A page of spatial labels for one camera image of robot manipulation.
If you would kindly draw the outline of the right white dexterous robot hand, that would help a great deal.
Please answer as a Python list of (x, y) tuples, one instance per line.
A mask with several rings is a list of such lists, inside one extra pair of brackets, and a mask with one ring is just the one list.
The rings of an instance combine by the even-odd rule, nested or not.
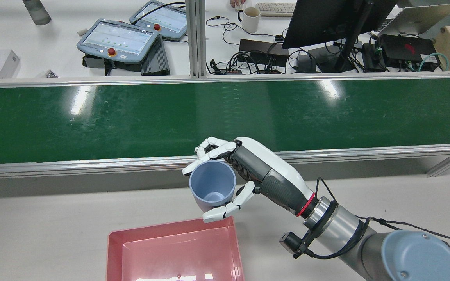
[(216, 222), (241, 210), (254, 194), (262, 194), (297, 217), (307, 219), (313, 212), (317, 199), (302, 179), (300, 173), (268, 149), (249, 137), (236, 137), (233, 141), (206, 138), (195, 148), (197, 159), (182, 170), (194, 174), (199, 164), (224, 159), (246, 181), (235, 199), (224, 206), (206, 211), (205, 223)]

